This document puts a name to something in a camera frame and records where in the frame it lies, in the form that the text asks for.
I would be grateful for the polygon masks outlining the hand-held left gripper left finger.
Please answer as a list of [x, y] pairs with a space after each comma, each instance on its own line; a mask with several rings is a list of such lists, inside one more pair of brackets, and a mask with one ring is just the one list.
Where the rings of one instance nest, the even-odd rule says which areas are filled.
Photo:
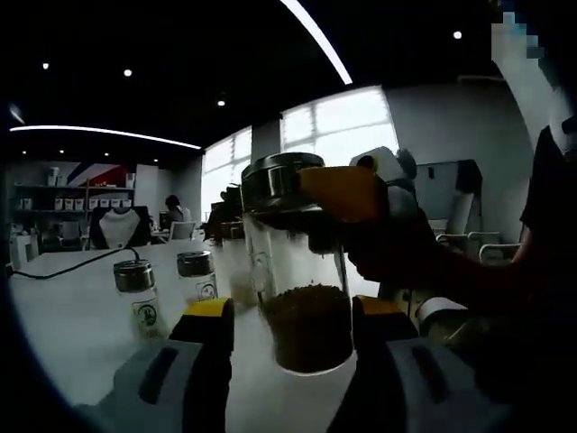
[[169, 337], [132, 355], [106, 396], [113, 432], [224, 432], [234, 302], [187, 306]]

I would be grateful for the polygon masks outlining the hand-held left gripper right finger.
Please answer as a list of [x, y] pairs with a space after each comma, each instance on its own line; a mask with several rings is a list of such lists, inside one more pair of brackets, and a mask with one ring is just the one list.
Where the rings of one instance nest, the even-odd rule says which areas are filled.
[[355, 296], [356, 367], [331, 432], [495, 432], [500, 406], [450, 349], [419, 336], [398, 306]]

